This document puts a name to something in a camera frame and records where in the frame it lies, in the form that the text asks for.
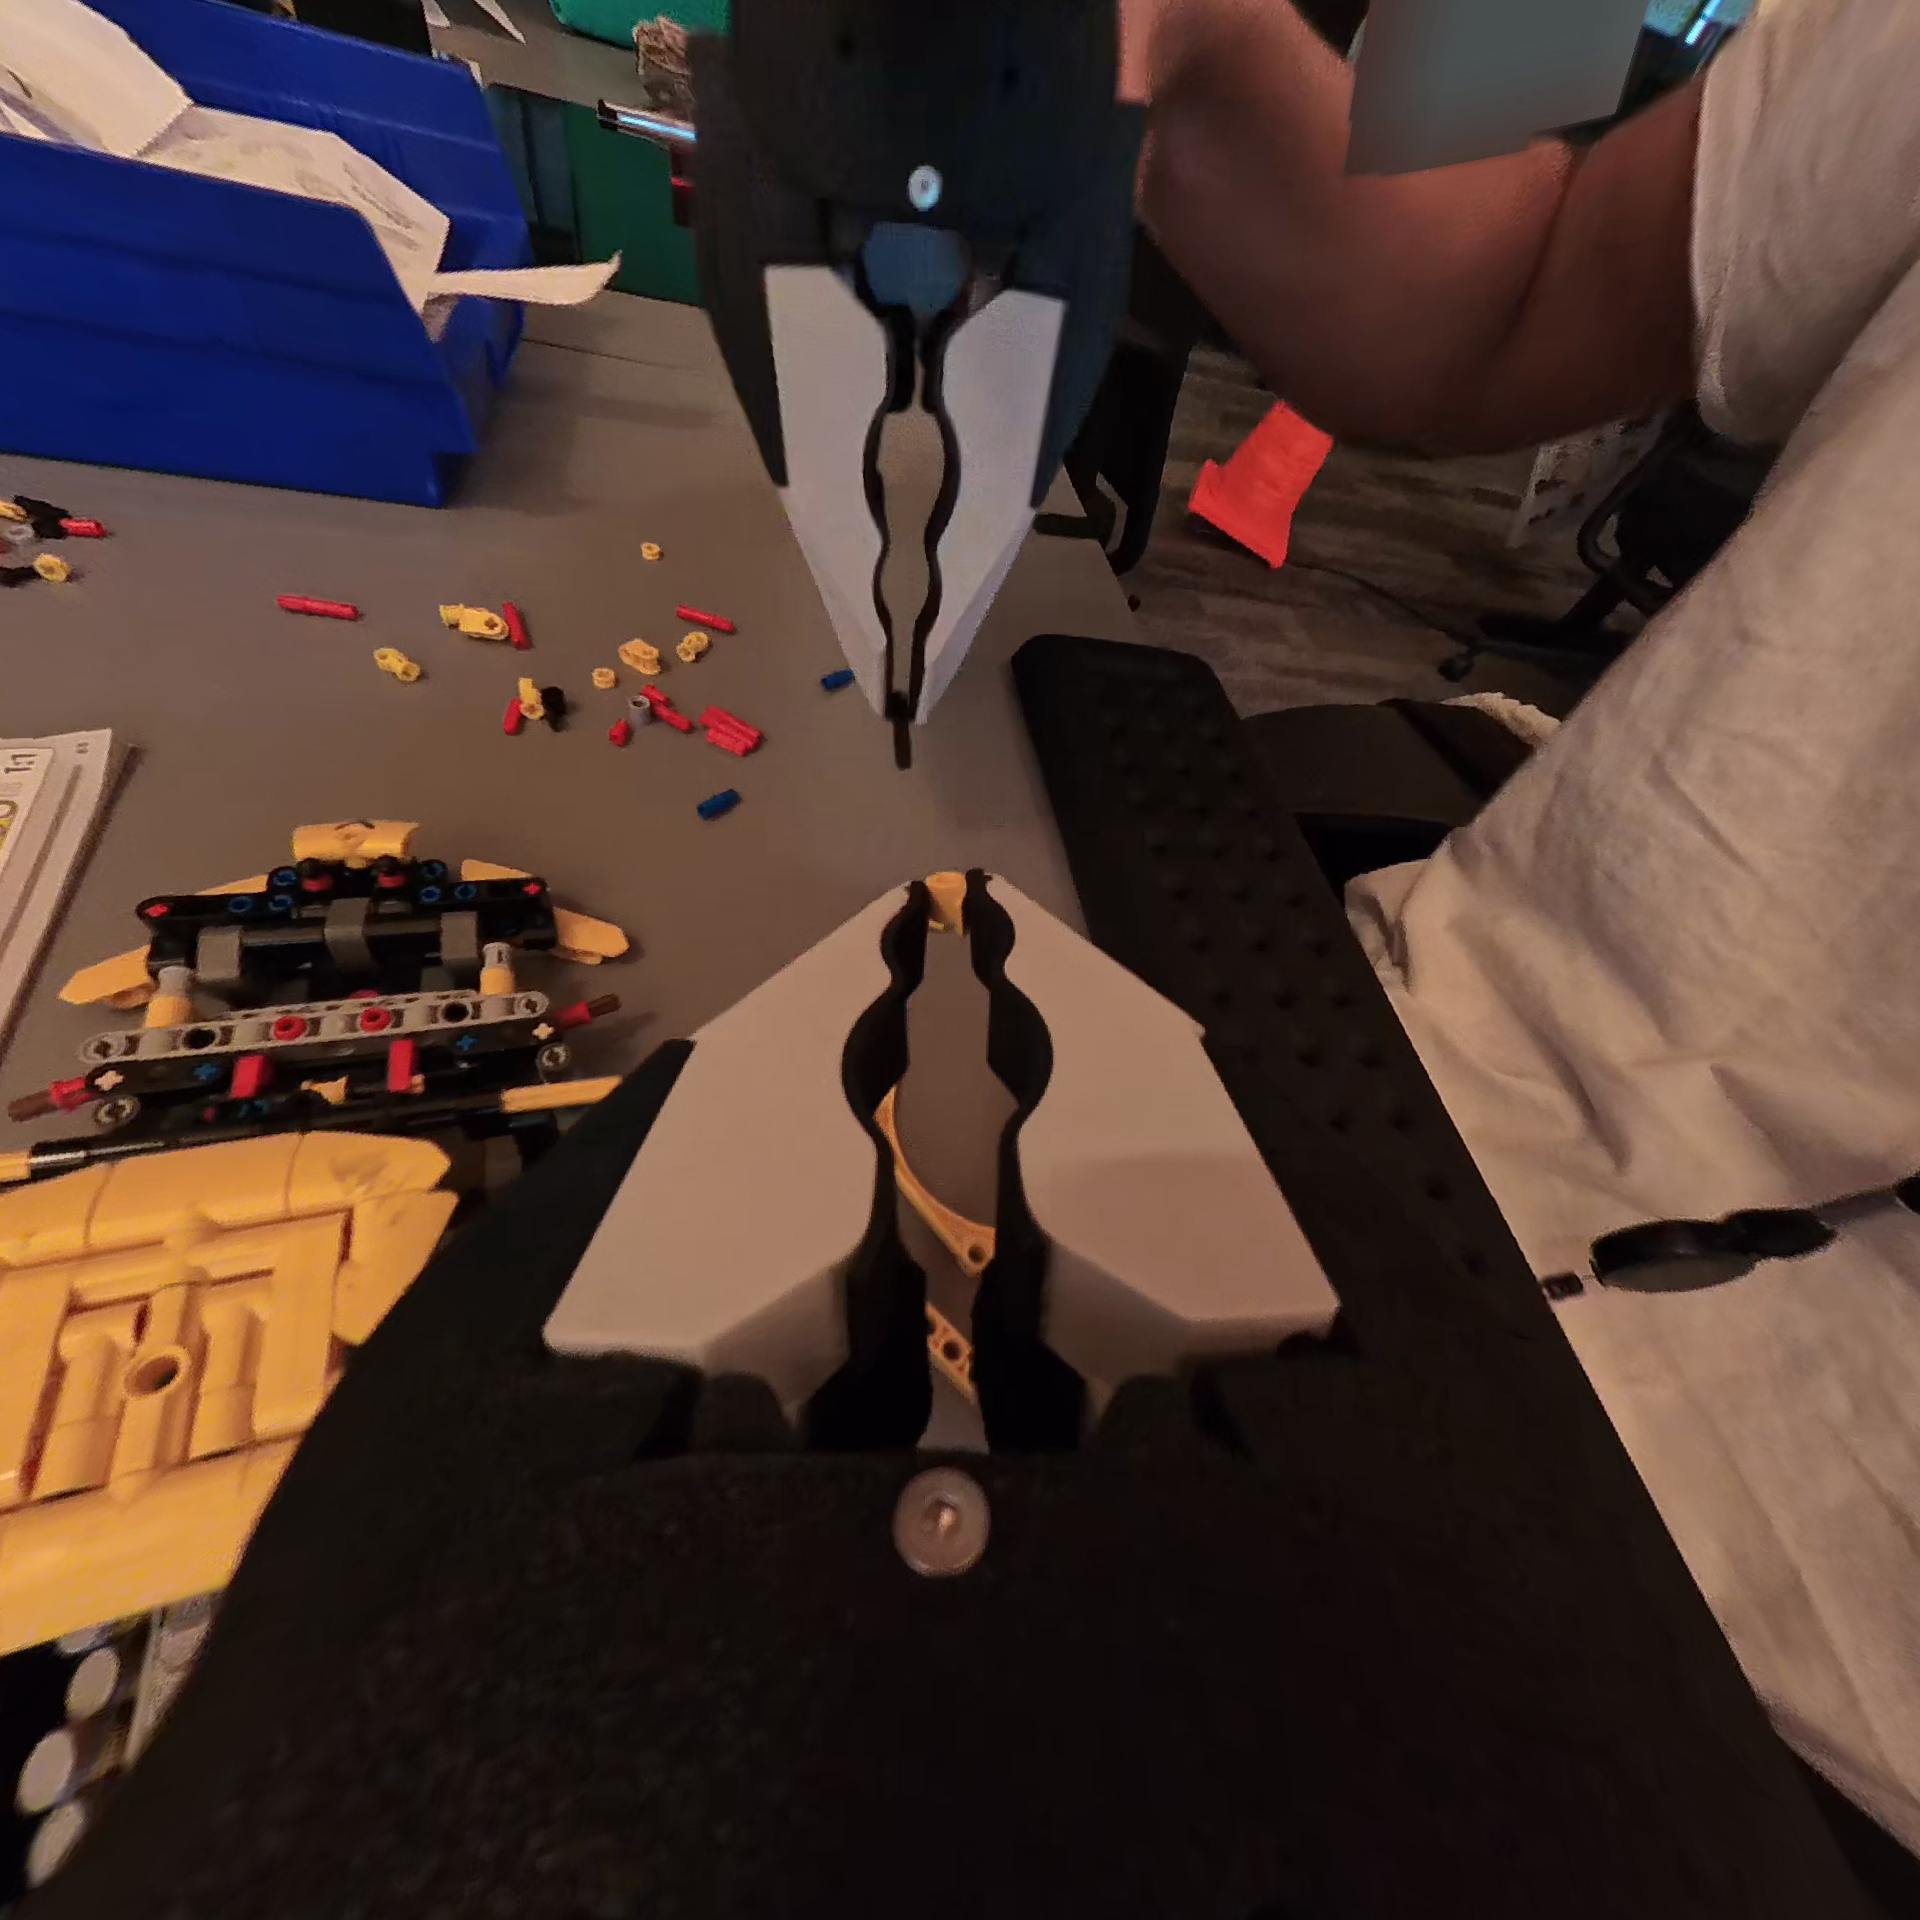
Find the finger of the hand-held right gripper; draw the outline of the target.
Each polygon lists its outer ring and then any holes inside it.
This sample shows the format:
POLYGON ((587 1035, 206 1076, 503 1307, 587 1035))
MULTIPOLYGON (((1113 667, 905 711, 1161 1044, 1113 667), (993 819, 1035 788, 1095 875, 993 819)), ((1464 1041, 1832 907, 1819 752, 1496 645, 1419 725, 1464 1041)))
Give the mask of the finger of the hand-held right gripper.
POLYGON ((931 717, 969 656, 1039 513, 1064 328, 1064 299, 1003 291, 962 320, 945 349, 937 416, 951 433, 951 508, 929 564, 939 604, 917 626, 917 725, 931 717))
POLYGON ((882 594, 890 554, 879 471, 895 395, 895 336, 851 276, 825 266, 763 275, 785 452, 779 499, 858 689, 905 722, 905 656, 882 594))

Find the blue storage bin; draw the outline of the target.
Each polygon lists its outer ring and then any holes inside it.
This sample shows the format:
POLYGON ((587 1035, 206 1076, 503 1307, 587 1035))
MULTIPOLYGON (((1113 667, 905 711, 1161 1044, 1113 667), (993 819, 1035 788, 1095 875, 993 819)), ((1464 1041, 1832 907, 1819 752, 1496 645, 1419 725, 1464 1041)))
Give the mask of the blue storage bin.
MULTIPOLYGON (((343 138, 435 202, 456 272, 530 266, 464 65, 237 5, 102 12, 194 106, 343 138)), ((439 508, 525 308, 430 328, 354 210, 6 135, 3 322, 6 452, 439 508)))

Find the building instruction booklet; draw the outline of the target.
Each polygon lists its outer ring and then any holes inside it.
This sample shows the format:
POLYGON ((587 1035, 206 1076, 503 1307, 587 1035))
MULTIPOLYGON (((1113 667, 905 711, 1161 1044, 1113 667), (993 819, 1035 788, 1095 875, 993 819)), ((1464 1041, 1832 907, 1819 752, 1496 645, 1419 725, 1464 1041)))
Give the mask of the building instruction booklet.
POLYGON ((107 729, 3 740, 3 1044, 137 749, 107 729))

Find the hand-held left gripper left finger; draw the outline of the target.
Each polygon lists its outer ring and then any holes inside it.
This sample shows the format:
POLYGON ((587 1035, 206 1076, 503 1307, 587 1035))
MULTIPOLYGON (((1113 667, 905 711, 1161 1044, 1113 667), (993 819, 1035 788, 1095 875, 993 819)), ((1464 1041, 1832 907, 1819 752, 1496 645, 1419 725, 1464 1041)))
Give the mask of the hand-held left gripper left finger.
POLYGON ((819 1450, 912 1450, 927 1279, 879 1127, 931 932, 897 887, 702 1026, 545 1324, 562 1356, 750 1377, 819 1450))

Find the scattered small toy pieces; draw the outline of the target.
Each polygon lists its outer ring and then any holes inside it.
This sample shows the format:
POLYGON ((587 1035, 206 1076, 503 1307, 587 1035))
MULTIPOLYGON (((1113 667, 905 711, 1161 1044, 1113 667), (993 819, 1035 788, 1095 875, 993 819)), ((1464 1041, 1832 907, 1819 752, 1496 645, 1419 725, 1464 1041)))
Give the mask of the scattered small toy pieces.
POLYGON ((71 584, 6 589, 6 732, 111 729, 133 812, 281 845, 346 815, 542 867, 593 844, 827 832, 888 785, 821 674, 825 612, 763 482, 526 452, 448 509, 6 460, 6 493, 98 522, 71 584))

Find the orange object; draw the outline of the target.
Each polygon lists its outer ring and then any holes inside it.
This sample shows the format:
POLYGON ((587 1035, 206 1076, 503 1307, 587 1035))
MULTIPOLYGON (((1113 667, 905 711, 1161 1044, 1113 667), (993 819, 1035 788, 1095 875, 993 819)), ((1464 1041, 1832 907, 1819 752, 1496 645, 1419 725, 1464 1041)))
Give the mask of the orange object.
POLYGON ((1269 570, 1283 570, 1294 515, 1330 450, 1329 433, 1279 400, 1231 460, 1203 465, 1187 513, 1269 570))

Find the yellow curved arch piece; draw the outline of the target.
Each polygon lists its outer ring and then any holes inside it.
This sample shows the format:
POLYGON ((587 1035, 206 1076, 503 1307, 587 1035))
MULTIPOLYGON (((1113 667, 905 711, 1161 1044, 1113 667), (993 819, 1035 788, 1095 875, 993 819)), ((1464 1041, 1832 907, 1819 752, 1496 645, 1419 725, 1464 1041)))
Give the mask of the yellow curved arch piece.
MULTIPOLYGON (((943 871, 925 879, 929 890, 929 928, 945 932, 966 930, 966 898, 968 879, 960 871, 943 871)), ((912 1170, 903 1140, 897 1127, 897 1096, 890 1089, 875 1108, 875 1123, 885 1144, 891 1151, 897 1192, 907 1202, 915 1216, 927 1226, 947 1255, 960 1267, 969 1280, 981 1280, 998 1252, 998 1229, 990 1223, 975 1220, 947 1207, 922 1177, 912 1170)), ((936 1303, 927 1303, 927 1347, 929 1362, 937 1378, 959 1394, 960 1401, 979 1405, 975 1381, 975 1347, 971 1337, 953 1324, 936 1303)))

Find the person's right forearm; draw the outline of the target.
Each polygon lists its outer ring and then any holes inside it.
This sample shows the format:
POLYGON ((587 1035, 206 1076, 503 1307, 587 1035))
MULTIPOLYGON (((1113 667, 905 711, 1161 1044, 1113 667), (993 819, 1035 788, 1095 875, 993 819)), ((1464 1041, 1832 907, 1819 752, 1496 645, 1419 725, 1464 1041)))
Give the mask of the person's right forearm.
POLYGON ((1138 212, 1338 442, 1505 452, 1686 403, 1710 74, 1574 152, 1352 176, 1354 74, 1294 5, 1120 5, 1138 212))

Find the yellow black toy car model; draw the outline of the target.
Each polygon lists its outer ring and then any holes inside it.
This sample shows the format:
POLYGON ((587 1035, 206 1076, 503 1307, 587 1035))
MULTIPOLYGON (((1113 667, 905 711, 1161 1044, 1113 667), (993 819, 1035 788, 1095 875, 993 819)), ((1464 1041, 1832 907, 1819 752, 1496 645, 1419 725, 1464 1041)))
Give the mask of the yellow black toy car model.
POLYGON ((63 999, 127 1016, 6 1155, 6 1916, 153 1745, 266 1505, 349 1361, 441 1247, 451 1139, 614 1091, 569 1037, 616 994, 545 989, 629 936, 530 871, 298 827, 269 874, 141 900, 137 948, 63 999))

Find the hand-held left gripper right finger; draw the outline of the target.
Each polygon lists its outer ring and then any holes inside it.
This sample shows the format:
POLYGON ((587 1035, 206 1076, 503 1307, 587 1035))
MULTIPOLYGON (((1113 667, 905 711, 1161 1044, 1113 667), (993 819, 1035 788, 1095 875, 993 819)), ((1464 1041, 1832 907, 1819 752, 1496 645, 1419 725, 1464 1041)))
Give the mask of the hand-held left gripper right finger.
POLYGON ((1338 1293, 1205 1026, 1007 879, 968 879, 966 932, 1016 1101, 971 1309, 990 1450, 1073 1450, 1141 1377, 1330 1333, 1338 1293))

